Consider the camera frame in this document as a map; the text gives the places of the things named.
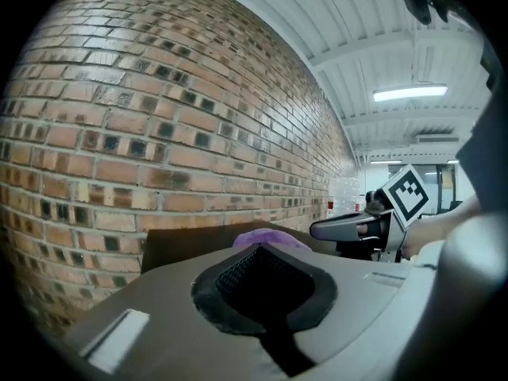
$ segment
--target wall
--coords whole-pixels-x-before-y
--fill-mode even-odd
[[[358,182],[360,193],[376,191],[388,182],[388,165],[368,165],[358,171]]]
[[[233,0],[61,0],[6,95],[9,258],[55,329],[139,275],[148,230],[307,230],[356,173],[313,77]]]
[[[468,176],[464,172],[464,169],[457,164],[455,166],[455,180],[456,180],[456,200],[465,201],[468,200],[472,195],[475,194]]]

